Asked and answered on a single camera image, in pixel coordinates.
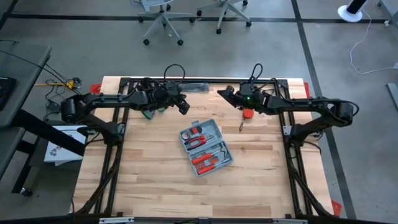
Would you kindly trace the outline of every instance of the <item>wooden table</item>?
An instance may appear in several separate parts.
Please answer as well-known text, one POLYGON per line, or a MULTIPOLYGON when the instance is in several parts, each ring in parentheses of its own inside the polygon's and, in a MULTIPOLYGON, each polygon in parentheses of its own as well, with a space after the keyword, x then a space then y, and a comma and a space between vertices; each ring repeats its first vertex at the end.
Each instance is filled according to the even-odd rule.
MULTIPOLYGON (((101 91, 117 93, 119 81, 120 77, 104 77, 101 91)), ((288 82, 292 98, 307 97, 301 78, 290 78, 288 82)), ((148 120, 140 111, 130 110, 113 214, 252 218, 284 218, 286 213, 294 214, 279 117, 255 113, 239 133, 242 111, 234 109, 216 92, 225 86, 211 84, 209 93, 187 93, 191 108, 185 116, 177 108, 169 108, 164 113, 156 112, 148 120), (228 143, 234 162, 198 178, 178 132, 190 127, 193 121, 211 118, 228 143)), ((113 109, 97 109, 95 115, 111 121, 113 109)), ((297 123, 312 119, 308 112, 294 115, 297 123)), ((103 142, 94 142, 86 148, 73 196, 76 210, 98 186, 105 149, 103 142)), ((319 151, 306 144, 302 156, 308 186, 333 213, 319 151)), ((302 192, 297 188, 305 211, 302 192)), ((102 208, 107 198, 105 191, 102 208)))

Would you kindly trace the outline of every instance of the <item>gray floor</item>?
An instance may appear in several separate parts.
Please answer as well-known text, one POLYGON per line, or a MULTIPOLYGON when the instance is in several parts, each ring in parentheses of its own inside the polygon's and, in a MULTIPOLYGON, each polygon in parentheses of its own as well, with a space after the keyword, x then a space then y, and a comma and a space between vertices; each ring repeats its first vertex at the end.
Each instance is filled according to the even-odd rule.
MULTIPOLYGON (((196 13, 197 6, 212 1, 175 0, 172 10, 196 13)), ((346 2, 298 0, 298 6, 303 18, 337 19, 336 9, 346 2)), ((7 4, 2 2, 0 9, 6 8, 7 4)), ((106 16, 136 16, 140 11, 129 0, 112 1, 112 4, 105 0, 20 0, 14 10, 26 14, 106 16)), ((290 0, 250 0, 244 11, 251 17, 294 18, 290 0)), ((373 19, 386 18, 375 1, 370 1, 366 11, 373 19)), ((218 11, 205 11, 203 16, 218 16, 218 11)), ((174 37, 163 29, 151 36, 150 46, 143 45, 142 35, 150 24, 150 21, 140 24, 8 19, 0 30, 0 39, 51 45, 49 64, 65 76, 80 77, 82 92, 87 92, 90 84, 100 83, 105 75, 161 76, 171 63, 183 65, 190 77, 248 77, 254 64, 261 62, 265 68, 263 77, 299 77, 313 89, 296 23, 253 22, 252 27, 246 28, 243 22, 224 22, 222 35, 216 35, 216 22, 173 22, 184 39, 183 47, 175 44, 174 37)), ((398 82, 398 71, 355 73, 349 63, 349 50, 363 37, 366 26, 305 24, 304 28, 323 95, 351 100, 361 107, 353 125, 333 129, 356 216, 398 223, 398 151, 395 150, 398 112, 385 87, 387 82, 398 82)), ((354 51, 355 65, 362 72, 393 66, 398 62, 397 40, 395 28, 373 24, 367 39, 354 51)), ((170 74, 178 76, 179 71, 170 74)), ((48 78, 51 76, 44 72, 38 82, 48 78)), ((48 90, 35 87, 24 108, 43 117, 43 98, 48 90)), ((321 146, 331 197, 342 202, 325 139, 321 146)), ((23 162, 24 155, 16 154, 0 181, 0 217, 67 213, 77 173, 39 170, 30 180, 33 197, 9 195, 23 162)))

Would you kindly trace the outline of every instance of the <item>gray tool case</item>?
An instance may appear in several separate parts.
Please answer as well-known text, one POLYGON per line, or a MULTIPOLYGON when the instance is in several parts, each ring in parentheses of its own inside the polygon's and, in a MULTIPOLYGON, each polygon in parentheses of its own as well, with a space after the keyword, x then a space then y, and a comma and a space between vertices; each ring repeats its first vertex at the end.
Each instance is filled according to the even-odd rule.
POLYGON ((202 123, 193 122, 191 128, 180 132, 180 139, 197 177, 214 172, 233 162, 228 145, 213 119, 202 123), (210 158, 201 161, 204 155, 210 158))

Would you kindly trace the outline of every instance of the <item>red-handled screwdriver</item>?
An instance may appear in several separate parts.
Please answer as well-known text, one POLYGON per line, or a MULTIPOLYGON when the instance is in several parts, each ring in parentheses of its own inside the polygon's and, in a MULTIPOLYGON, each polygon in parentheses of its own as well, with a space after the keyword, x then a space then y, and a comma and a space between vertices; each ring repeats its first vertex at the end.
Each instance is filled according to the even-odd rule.
POLYGON ((213 153, 208 153, 208 154, 205 154, 205 155, 203 155, 203 156, 201 156, 199 158, 192 159, 192 164, 195 165, 195 164, 198 164, 199 162, 203 162, 203 161, 205 161, 207 159, 210 159, 210 158, 213 157, 214 154, 217 154, 217 153, 219 153, 221 151, 222 150, 220 149, 219 151, 215 151, 213 153))
POLYGON ((210 170, 216 168, 218 165, 223 164, 224 162, 227 162, 227 161, 229 161, 229 159, 226 159, 221 162, 217 162, 216 164, 212 164, 210 166, 206 166, 205 168, 198 170, 198 175, 204 174, 205 172, 209 172, 210 170))

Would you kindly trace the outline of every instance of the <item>white cord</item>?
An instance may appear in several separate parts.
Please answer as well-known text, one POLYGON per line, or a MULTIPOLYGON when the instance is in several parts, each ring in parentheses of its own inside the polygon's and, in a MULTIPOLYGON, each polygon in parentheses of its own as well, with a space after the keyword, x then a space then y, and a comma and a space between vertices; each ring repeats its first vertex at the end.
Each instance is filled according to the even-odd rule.
POLYGON ((353 50, 354 50, 354 48, 355 48, 358 44, 362 43, 362 42, 365 40, 366 36, 368 35, 369 27, 371 26, 371 23, 372 23, 372 18, 371 18, 371 16, 369 16, 369 14, 368 14, 367 12, 365 12, 365 14, 366 14, 366 15, 369 17, 369 19, 370 19, 369 25, 368 25, 368 27, 366 28, 365 36, 362 38, 361 41, 359 41, 359 42, 357 42, 356 44, 354 44, 354 47, 353 47, 353 48, 350 50, 350 52, 349 52, 349 57, 350 57, 350 59, 351 59, 351 65, 353 66, 355 72, 358 73, 358 74, 360 74, 360 75, 366 75, 366 74, 369 74, 369 73, 380 72, 380 71, 389 70, 389 69, 394 69, 394 70, 396 70, 396 68, 382 68, 382 69, 377 69, 377 70, 373 70, 373 71, 361 73, 361 72, 359 72, 359 71, 355 68, 355 66, 354 66, 354 64, 353 64, 353 50))

